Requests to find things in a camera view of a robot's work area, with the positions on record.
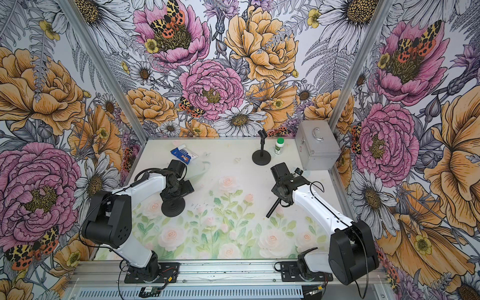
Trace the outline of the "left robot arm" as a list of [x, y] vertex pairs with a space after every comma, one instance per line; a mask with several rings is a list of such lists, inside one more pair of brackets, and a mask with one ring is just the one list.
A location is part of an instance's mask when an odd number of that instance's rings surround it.
[[164, 169], [149, 168], [129, 186], [98, 191], [81, 225], [81, 236], [116, 253], [128, 265], [127, 283], [152, 283], [161, 267], [157, 254], [144, 247], [132, 234], [133, 209], [153, 195], [161, 197], [161, 212], [168, 218], [185, 209], [185, 196], [194, 192], [185, 180], [187, 166], [172, 160]]

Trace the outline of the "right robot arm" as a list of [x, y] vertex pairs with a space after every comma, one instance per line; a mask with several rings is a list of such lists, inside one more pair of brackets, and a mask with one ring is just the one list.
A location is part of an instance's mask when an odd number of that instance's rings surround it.
[[349, 285], [379, 265], [371, 228], [364, 221], [353, 221], [330, 205], [315, 190], [314, 182], [296, 169], [290, 172], [285, 163], [271, 167], [275, 180], [272, 193], [277, 197], [266, 217], [269, 218], [282, 202], [287, 207], [300, 206], [329, 236], [329, 250], [313, 247], [297, 256], [299, 274], [305, 280], [319, 273], [328, 273], [343, 285]]

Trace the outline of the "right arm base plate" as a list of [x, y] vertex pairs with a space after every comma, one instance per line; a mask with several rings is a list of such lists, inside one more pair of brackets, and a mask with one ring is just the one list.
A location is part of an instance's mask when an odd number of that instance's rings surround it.
[[325, 272], [310, 271], [299, 261], [280, 261], [274, 265], [281, 275], [282, 282], [331, 282], [333, 275]]

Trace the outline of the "black round stand base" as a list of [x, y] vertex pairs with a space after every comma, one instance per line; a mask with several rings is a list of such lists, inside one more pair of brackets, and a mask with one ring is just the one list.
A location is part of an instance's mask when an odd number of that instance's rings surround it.
[[271, 162], [271, 155], [266, 150], [257, 150], [252, 154], [252, 162], [258, 166], [266, 166]]

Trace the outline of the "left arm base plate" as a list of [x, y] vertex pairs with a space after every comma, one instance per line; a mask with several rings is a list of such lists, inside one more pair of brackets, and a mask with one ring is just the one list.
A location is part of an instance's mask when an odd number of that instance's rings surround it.
[[163, 284], [175, 283], [179, 273], [178, 262], [157, 262], [144, 268], [129, 267], [125, 284]]

